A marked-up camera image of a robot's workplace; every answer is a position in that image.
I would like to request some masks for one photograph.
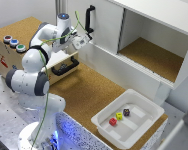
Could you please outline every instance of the cabinet handle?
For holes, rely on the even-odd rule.
[[[90,14],[91,11],[95,10],[95,7],[90,5],[90,8],[88,8],[86,10],[86,25],[85,25],[85,29],[88,33],[92,33],[94,30],[92,28],[90,28]]]
[[[76,60],[74,56],[71,57],[71,61],[73,62],[73,64],[67,66],[66,68],[61,68],[59,70],[56,70],[54,67],[52,67],[51,68],[52,72],[57,76],[61,76],[79,65],[79,61]]]

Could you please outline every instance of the white shelf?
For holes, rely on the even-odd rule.
[[[188,35],[188,3],[180,0],[109,0]]]

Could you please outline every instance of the white plastic bin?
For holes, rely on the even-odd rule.
[[[130,116],[123,115],[115,126],[109,124],[117,112],[130,110]],[[146,97],[129,89],[107,107],[97,113],[91,121],[99,133],[120,149],[131,148],[145,132],[163,115],[164,109]]]

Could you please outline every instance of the small toy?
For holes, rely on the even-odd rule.
[[[123,110],[123,115],[124,115],[124,116],[129,116],[129,114],[130,114],[129,109],[124,109],[124,110]]]
[[[116,113],[116,118],[117,120],[122,120],[122,113],[121,112]]]
[[[109,120],[109,123],[110,123],[110,125],[115,126],[116,123],[117,123],[117,120],[116,120],[115,118],[111,118],[111,119]]]

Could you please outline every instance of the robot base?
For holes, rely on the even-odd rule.
[[[33,141],[30,140],[31,134],[38,125],[38,122],[34,122],[26,126],[19,134],[18,137],[18,149],[19,150],[42,150],[41,147],[36,145],[31,149]]]

